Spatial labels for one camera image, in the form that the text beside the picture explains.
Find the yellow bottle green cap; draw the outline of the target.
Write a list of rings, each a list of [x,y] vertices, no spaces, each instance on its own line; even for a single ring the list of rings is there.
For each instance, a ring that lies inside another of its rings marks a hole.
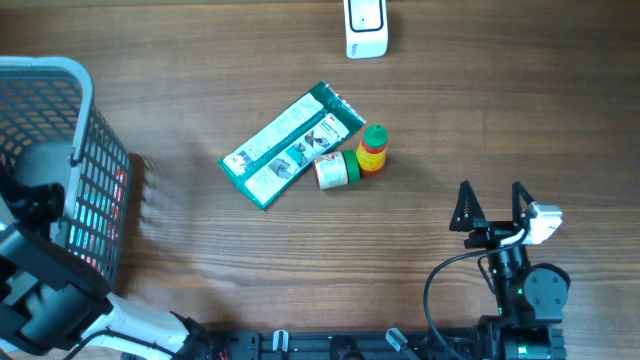
[[[356,150],[356,158],[363,177],[379,174],[386,163],[388,132],[379,124],[368,127]]]

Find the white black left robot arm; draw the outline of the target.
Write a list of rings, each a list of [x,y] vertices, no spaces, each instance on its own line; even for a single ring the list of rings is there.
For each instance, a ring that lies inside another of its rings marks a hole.
[[[62,216],[64,197],[58,183],[29,187],[1,175],[2,340],[37,356],[62,349],[73,358],[99,346],[126,359],[212,358],[198,322],[111,293],[87,262],[42,237]]]

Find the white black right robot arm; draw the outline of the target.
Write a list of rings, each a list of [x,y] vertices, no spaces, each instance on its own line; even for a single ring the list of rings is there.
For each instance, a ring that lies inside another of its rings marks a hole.
[[[564,359],[563,319],[571,279],[563,269],[533,265],[529,246],[540,245],[562,224],[562,210],[541,204],[524,186],[512,185],[512,219],[490,221],[471,184],[460,184],[449,226],[465,232],[467,249],[477,249],[488,268],[481,273],[496,299],[498,314],[485,315],[465,334],[446,337],[453,352],[466,359]]]

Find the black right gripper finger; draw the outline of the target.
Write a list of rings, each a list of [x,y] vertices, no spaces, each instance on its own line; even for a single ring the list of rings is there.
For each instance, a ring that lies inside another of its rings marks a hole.
[[[523,209],[527,208],[534,198],[529,194],[524,185],[516,181],[512,184],[512,222],[516,229],[524,226],[526,215]]]
[[[449,230],[471,232],[486,226],[486,217],[469,180],[460,184],[458,199]]]

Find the green 3M glove package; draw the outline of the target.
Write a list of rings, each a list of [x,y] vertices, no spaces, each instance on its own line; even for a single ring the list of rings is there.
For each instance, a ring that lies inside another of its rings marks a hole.
[[[351,105],[321,81],[219,165],[231,183],[264,210],[316,157],[334,151],[365,124]]]

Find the white jar green lid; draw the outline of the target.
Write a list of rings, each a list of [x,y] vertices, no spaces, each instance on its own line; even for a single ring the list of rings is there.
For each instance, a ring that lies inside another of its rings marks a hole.
[[[313,170],[321,190],[361,181],[360,167],[353,150],[320,155],[313,161]]]

